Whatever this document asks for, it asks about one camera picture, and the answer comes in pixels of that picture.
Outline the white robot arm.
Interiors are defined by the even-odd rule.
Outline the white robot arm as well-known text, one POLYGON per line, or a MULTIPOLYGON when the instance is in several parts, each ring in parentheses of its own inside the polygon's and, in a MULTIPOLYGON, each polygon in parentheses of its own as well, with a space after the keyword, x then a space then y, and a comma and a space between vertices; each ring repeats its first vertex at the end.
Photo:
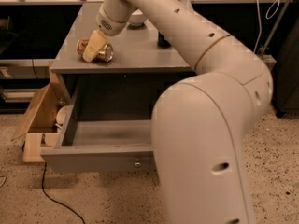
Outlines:
POLYGON ((157 100, 151 142, 170 224, 256 224, 242 138, 268 108, 271 73, 251 50, 178 0, 104 0, 91 61, 141 10, 194 71, 157 100))

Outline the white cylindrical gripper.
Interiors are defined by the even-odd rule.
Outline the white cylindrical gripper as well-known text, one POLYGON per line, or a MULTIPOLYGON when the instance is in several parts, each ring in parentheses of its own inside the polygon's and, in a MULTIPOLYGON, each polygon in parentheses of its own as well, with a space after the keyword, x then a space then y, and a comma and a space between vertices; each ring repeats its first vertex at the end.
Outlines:
POLYGON ((86 62, 91 62, 97 56, 100 49, 107 43, 107 35, 118 35, 126 26, 125 22, 113 21, 102 7, 96 15, 96 22, 101 30, 94 30, 90 36, 82 55, 86 62))

